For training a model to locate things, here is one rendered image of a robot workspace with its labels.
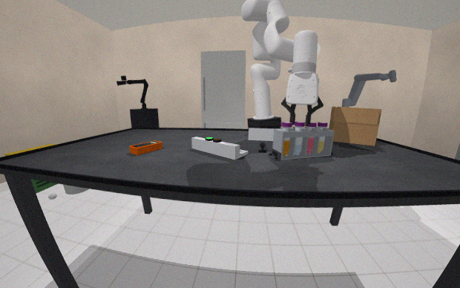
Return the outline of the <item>brown cardboard box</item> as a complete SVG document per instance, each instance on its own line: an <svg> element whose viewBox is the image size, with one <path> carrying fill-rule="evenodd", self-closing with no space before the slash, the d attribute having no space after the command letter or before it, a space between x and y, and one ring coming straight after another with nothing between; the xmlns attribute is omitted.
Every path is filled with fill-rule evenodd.
<svg viewBox="0 0 460 288"><path fill-rule="evenodd" d="M375 146L381 110L332 107L329 130L335 131L333 142Z"/></svg>

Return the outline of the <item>orange pocket multimeter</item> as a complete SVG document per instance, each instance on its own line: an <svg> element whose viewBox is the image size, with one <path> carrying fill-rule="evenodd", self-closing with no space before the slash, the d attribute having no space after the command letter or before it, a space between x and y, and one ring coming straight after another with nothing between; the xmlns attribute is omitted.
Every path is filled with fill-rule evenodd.
<svg viewBox="0 0 460 288"><path fill-rule="evenodd" d="M151 151L156 151L162 148L162 142L159 141L150 141L147 143L140 143L137 145L130 146L130 152L135 155L140 155L148 153Z"/></svg>

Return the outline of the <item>white control panel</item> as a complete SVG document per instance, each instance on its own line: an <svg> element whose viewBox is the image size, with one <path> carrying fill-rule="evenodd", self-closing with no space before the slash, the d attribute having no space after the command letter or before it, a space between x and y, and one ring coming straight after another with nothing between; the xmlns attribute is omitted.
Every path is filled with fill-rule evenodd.
<svg viewBox="0 0 460 288"><path fill-rule="evenodd" d="M261 153L266 153L264 150L272 150L273 135L273 128L249 128L248 149L255 149Z"/></svg>

